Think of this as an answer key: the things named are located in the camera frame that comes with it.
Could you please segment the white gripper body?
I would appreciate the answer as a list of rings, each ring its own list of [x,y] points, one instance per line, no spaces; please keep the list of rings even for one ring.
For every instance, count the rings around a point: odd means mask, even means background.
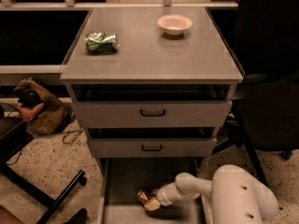
[[[160,187],[156,193],[156,199],[162,206],[171,205],[174,202],[172,191],[174,186],[172,184]]]

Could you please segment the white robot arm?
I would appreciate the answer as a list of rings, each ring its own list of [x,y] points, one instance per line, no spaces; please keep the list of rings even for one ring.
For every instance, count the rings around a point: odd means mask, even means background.
[[[140,190],[137,199],[147,211],[200,195],[211,200],[213,224],[263,224],[278,213],[271,189],[241,167],[226,164],[211,180],[180,173],[175,181],[151,192]]]

